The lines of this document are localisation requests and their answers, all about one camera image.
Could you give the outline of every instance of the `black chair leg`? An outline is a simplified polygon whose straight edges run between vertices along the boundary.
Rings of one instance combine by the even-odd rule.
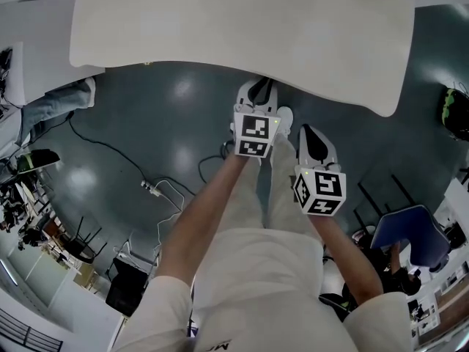
[[[461,168],[459,171],[466,173],[466,175],[464,176],[461,182],[461,184],[464,185],[464,183],[469,180],[469,168]]]
[[[103,249],[106,247],[106,245],[108,245],[108,243],[105,243],[103,246],[101,246],[101,249],[98,253],[95,254],[95,258],[100,255],[100,253],[103,251]]]
[[[93,240],[93,238],[95,238],[96,235],[97,235],[99,232],[101,232],[102,229],[103,229],[103,228],[101,227],[98,231],[96,231],[96,233],[95,233],[89,240],[85,239],[85,244],[88,245],[89,243],[91,243],[92,240]]]
[[[416,205],[416,202],[413,200],[413,198],[410,196],[409,192],[406,190],[406,188],[404,188],[404,186],[401,184],[401,182],[397,179],[396,176],[394,175],[391,175],[392,179],[394,180],[394,182],[397,184],[397,186],[399,187],[399,189],[401,190],[401,192],[405,195],[405,198],[407,198],[407,201],[409,201],[409,203],[414,206]]]
[[[353,213],[355,214],[355,217],[357,218],[361,229],[365,232],[365,235],[369,235],[368,231],[366,230],[366,225],[364,224],[363,220],[361,220],[361,217],[358,215],[357,209],[354,209]]]
[[[75,234],[75,238],[80,237],[80,228],[81,228],[81,223],[83,223],[84,216],[81,217],[80,224],[78,225],[78,229]]]
[[[374,208],[374,211],[378,214],[378,216],[381,218],[383,216],[383,213],[381,212],[380,208],[376,204],[376,202],[372,199],[372,196],[369,195],[369,193],[365,190],[365,188],[361,185],[361,183],[358,183],[358,187],[365,196],[365,198],[368,200],[368,202],[372,205]]]

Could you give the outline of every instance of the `power strip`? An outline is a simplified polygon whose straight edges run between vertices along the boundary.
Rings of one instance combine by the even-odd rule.
[[[153,186],[148,181],[142,180],[140,185],[141,185],[142,188],[145,188],[146,190],[148,190],[154,196],[159,197],[161,195],[161,192],[156,189],[156,186]]]

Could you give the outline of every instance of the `forearm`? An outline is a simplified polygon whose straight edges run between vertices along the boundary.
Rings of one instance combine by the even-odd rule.
[[[331,217],[309,216],[330,251],[350,292],[360,305],[383,294],[383,285],[373,265]]]
[[[399,260],[400,243],[395,243],[391,247],[391,274],[395,274],[401,268],[401,261]]]
[[[175,276],[191,285],[246,161],[246,157],[231,154],[215,177],[184,209],[162,245],[157,275]]]

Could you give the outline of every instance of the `chair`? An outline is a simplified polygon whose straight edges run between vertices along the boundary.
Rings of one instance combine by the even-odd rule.
[[[391,177],[410,202],[410,207],[391,211],[386,204],[388,212],[383,214],[365,188],[360,183],[358,184],[365,198],[380,217],[371,248],[377,249],[408,240],[411,245],[410,263],[436,268],[451,251],[449,240],[430,211],[425,206],[414,202],[396,176]]]
[[[83,263],[88,263],[89,265],[91,265],[95,261],[95,258],[98,255],[100,255],[100,253],[103,251],[104,247],[108,245],[108,243],[105,243],[103,246],[101,246],[101,249],[99,250],[99,252],[95,253],[95,251],[89,247],[89,243],[91,243],[91,241],[96,237],[96,235],[103,228],[101,227],[90,239],[88,238],[91,235],[91,233],[89,233],[85,237],[85,239],[83,239],[80,236],[80,229],[81,229],[81,224],[83,223],[83,219],[84,217],[82,216],[80,220],[80,224],[78,225],[78,230],[76,231],[75,237],[64,243],[64,250],[66,250],[70,255],[74,256],[74,258],[76,258],[77,260],[80,260]]]
[[[112,261],[116,266],[117,275],[111,280],[111,289],[106,297],[106,303],[123,315],[130,317],[140,304],[145,291],[145,285],[148,279],[148,273],[139,270],[117,257]],[[106,270],[109,277],[109,271],[112,265]]]

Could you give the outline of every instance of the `jeans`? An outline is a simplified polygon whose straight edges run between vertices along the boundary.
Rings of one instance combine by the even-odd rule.
[[[89,107],[91,90],[84,80],[53,90],[21,109],[21,131],[16,144],[21,146],[31,129],[39,122],[61,114]]]

